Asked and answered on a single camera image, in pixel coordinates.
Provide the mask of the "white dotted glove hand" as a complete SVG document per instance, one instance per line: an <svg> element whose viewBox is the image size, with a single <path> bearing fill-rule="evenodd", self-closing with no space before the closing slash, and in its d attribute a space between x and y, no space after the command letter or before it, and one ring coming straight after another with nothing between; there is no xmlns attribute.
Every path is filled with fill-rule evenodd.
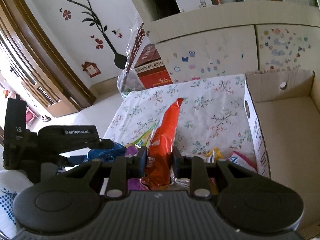
<svg viewBox="0 0 320 240"><path fill-rule="evenodd" d="M34 184L17 170L1 170L1 233L11 239L17 233L13 201L15 197Z"/></svg>

